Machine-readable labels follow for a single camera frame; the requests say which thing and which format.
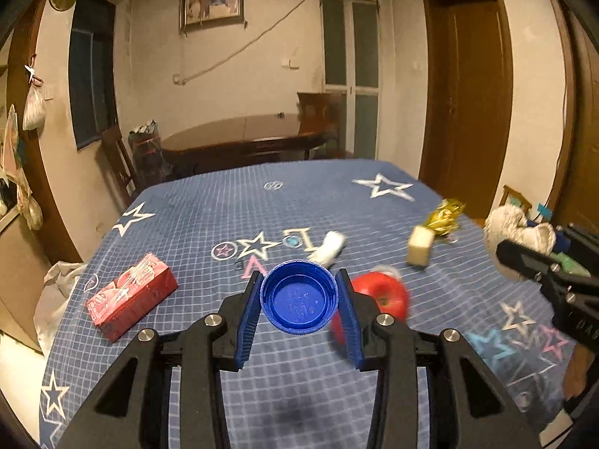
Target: wooden door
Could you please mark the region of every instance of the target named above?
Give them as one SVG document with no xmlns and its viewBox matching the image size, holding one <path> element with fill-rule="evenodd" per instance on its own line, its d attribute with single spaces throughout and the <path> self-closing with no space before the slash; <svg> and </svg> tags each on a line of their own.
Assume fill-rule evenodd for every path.
<svg viewBox="0 0 599 449">
<path fill-rule="evenodd" d="M 576 75 L 576 118 L 570 164 L 552 223 L 599 234 L 599 54 L 576 17 L 566 12 Z"/>
<path fill-rule="evenodd" d="M 77 263 L 81 256 L 62 221 L 41 156 L 38 130 L 25 131 L 22 128 L 25 101 L 29 91 L 28 75 L 24 65 L 29 64 L 35 53 L 41 15 L 46 0 L 34 0 L 14 26 L 13 40 L 8 54 L 7 103 L 14 104 L 19 123 L 19 138 L 23 140 L 25 157 L 23 163 L 25 177 L 34 199 L 40 204 L 44 224 L 34 232 L 50 264 L 59 261 Z"/>
<path fill-rule="evenodd" d="M 502 0 L 424 0 L 429 88 L 420 180 L 490 211 L 511 118 L 511 43 Z"/>
</svg>

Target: blue gripper pad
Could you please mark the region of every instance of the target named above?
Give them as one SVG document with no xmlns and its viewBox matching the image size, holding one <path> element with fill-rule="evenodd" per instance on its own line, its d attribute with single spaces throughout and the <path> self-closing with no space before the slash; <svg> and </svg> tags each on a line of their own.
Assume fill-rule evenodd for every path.
<svg viewBox="0 0 599 449">
<path fill-rule="evenodd" d="M 344 276 L 341 272 L 335 275 L 335 283 L 339 292 L 338 310 L 343 335 L 345 336 L 347 354 L 354 367 L 360 369 L 364 365 L 364 352 L 362 350 L 360 323 L 353 307 L 353 287 L 349 277 Z"/>
<path fill-rule="evenodd" d="M 256 333 L 260 311 L 262 310 L 262 306 L 260 305 L 260 287 L 263 280 L 264 276 L 258 274 L 239 322 L 237 346 L 235 349 L 235 364 L 238 368 L 243 368 L 244 363 L 250 359 L 254 334 Z"/>
</svg>

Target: glass door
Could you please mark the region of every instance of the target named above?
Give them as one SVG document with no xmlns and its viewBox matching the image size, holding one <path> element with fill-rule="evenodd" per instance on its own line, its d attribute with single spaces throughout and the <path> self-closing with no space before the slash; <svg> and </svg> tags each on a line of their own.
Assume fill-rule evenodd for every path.
<svg viewBox="0 0 599 449">
<path fill-rule="evenodd" d="M 377 154 L 378 6 L 367 0 L 321 0 L 325 82 L 346 113 L 340 147 L 361 159 Z"/>
</svg>

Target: white wall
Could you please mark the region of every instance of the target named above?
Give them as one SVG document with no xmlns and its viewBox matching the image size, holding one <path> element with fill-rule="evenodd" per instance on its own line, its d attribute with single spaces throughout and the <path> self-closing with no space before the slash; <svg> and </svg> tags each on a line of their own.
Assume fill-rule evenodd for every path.
<svg viewBox="0 0 599 449">
<path fill-rule="evenodd" d="M 136 100 L 121 100 L 119 118 L 124 131 L 155 119 L 162 137 L 167 137 L 219 119 L 280 111 L 297 113 L 298 91 L 322 91 L 319 0 L 307 0 L 241 55 L 185 86 L 174 85 L 173 74 L 189 75 L 210 67 L 301 0 L 245 0 L 247 29 L 230 25 L 190 31 L 187 36 L 179 34 L 179 1 L 132 0 L 131 69 L 137 107 L 126 110 L 130 103 L 135 107 Z M 389 160 L 395 128 L 395 49 L 390 0 L 379 1 L 383 91 L 378 156 Z M 293 53 L 299 69 L 283 68 L 282 59 L 289 59 Z M 121 116 L 126 116 L 126 125 Z"/>
<path fill-rule="evenodd" d="M 513 105 L 502 186 L 545 204 L 562 140 L 564 60 L 549 0 L 504 0 L 513 53 Z M 392 0 L 398 139 L 393 162 L 417 177 L 426 121 L 428 54 L 422 0 Z"/>
<path fill-rule="evenodd" d="M 69 43 L 74 7 L 57 12 L 46 3 L 41 18 L 35 61 L 52 99 L 46 101 L 46 122 L 40 149 L 52 195 L 62 221 L 84 261 L 125 210 L 99 142 L 77 151 L 69 100 Z"/>
</svg>

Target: blue checkered tablecloth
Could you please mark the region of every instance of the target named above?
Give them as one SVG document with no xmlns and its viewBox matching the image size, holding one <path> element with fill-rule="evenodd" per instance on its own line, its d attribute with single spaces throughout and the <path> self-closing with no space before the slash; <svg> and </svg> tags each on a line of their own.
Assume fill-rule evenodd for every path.
<svg viewBox="0 0 599 449">
<path fill-rule="evenodd" d="M 190 177 L 144 191 L 109 231 L 79 280 L 56 335 L 40 395 L 40 438 L 56 446 L 110 364 L 144 327 L 186 329 L 243 291 L 254 269 L 306 258 L 327 231 L 347 237 L 331 268 L 351 277 L 376 265 L 400 270 L 408 324 L 454 327 L 497 374 L 529 423 L 541 429 L 561 408 L 573 342 L 551 327 L 552 310 L 532 282 L 501 276 L 482 231 L 467 218 L 455 244 L 435 243 L 429 267 L 405 263 L 415 225 L 441 198 L 395 166 L 368 160 L 258 165 Z M 85 302 L 152 252 L 179 288 L 114 344 Z M 170 447 L 179 448 L 179 380 L 171 389 Z M 360 373 L 335 349 L 328 328 L 291 336 L 261 314 L 250 360 L 222 373 L 231 445 L 240 448 L 363 448 L 376 373 Z M 428 395 L 419 373 L 419 447 L 428 446 Z"/>
</svg>

